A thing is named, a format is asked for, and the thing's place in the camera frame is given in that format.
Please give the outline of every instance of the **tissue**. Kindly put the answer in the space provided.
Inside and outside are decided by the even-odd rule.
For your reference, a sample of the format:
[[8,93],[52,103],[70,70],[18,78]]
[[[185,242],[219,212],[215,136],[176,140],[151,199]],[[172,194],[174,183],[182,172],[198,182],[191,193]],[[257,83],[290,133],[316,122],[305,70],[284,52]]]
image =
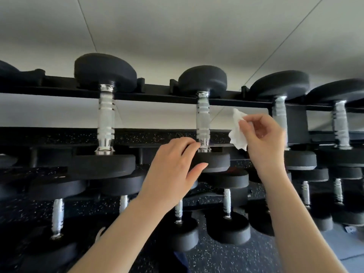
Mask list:
[[234,121],[234,128],[230,131],[230,144],[233,144],[237,149],[243,149],[246,151],[246,147],[248,146],[248,142],[243,134],[240,131],[239,121],[244,120],[243,117],[247,114],[239,111],[238,109],[234,108],[233,110],[233,121]]

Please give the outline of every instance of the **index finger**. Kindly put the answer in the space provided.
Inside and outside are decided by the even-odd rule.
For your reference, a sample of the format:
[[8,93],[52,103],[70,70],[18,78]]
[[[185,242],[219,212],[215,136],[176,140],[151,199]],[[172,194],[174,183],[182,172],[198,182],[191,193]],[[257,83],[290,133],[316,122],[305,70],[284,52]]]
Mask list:
[[182,153],[185,151],[186,147],[189,144],[195,143],[196,141],[193,138],[190,137],[181,137],[178,138],[174,145],[172,146],[172,151],[177,151],[179,155],[182,155]]
[[261,123],[268,131],[280,128],[279,124],[268,114],[252,114],[243,117],[247,122]]

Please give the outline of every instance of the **white cloth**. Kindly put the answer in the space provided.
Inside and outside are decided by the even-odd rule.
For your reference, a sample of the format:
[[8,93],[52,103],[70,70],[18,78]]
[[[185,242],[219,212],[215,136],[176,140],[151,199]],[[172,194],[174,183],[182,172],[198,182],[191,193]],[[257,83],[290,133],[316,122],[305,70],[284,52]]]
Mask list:
[[248,146],[248,142],[243,134],[240,131],[239,121],[244,120],[243,117],[247,114],[239,111],[238,109],[234,108],[233,110],[233,121],[234,121],[234,128],[230,131],[230,144],[233,144],[237,149],[243,149],[246,151],[246,147]]

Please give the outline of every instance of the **person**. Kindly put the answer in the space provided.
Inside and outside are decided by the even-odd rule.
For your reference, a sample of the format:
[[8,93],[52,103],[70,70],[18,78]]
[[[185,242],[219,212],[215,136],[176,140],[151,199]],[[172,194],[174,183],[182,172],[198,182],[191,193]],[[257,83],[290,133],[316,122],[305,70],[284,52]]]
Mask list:
[[[284,272],[347,272],[317,229],[286,174],[284,130],[265,114],[245,116],[239,125],[248,141],[250,159],[266,190]],[[200,163],[189,171],[199,147],[199,143],[188,137],[172,139],[162,145],[139,195],[69,272],[129,272],[163,216],[187,194],[207,166]]]

